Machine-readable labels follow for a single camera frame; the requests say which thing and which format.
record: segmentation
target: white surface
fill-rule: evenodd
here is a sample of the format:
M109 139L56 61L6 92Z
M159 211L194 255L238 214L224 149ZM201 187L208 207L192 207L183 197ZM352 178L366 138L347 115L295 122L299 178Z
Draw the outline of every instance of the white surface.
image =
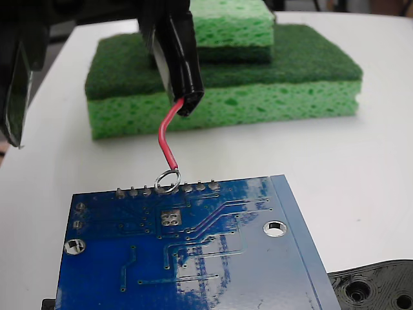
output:
M413 259L413 22L279 14L313 26L365 72L356 117L170 133L185 181L286 174L328 272ZM83 90L97 42L132 21L77 28L0 168L0 309L54 298L73 193L151 185L156 136L92 142Z

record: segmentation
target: mounting hole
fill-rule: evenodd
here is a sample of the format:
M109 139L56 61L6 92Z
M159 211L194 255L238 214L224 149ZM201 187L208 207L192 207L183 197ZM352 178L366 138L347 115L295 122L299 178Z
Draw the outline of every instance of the mounting hole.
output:
M362 302L370 296L371 290L365 282L355 281L346 287L346 294L353 302Z
M71 239L65 242L63 250L67 255L78 255L86 249L86 243L82 239Z
M287 227L283 222L271 221L264 225L264 233L269 237L282 237L287 232Z
M412 309L413 301L410 296L407 295L401 295L397 300L396 300L396 305L400 309L406 310L406 309Z

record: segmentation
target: blue circuit board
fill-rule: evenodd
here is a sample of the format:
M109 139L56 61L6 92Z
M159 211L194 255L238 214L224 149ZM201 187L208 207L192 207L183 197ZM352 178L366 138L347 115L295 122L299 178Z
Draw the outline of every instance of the blue circuit board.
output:
M75 194L70 244L56 309L339 309L284 176Z

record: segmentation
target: stacked sponges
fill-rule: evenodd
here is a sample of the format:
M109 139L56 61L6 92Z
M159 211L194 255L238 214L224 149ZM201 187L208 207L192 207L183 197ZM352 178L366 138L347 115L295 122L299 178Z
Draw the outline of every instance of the stacked sponges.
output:
M361 69L304 25L276 25L264 2L192 0L205 96L169 130L353 115ZM86 81L95 139L148 134L170 108L139 34L100 41Z

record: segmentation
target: metal ring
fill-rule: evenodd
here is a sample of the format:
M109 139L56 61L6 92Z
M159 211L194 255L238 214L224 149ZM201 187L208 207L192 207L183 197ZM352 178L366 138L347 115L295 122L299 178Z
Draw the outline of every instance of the metal ring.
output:
M171 188L164 190L162 186L160 186L159 182L165 177L168 176L169 174L176 174L176 182L171 186ZM162 173L160 176L158 176L155 180L155 191L157 191L159 194L169 194L173 192L181 183L181 173L179 172L178 169L172 169L165 171Z

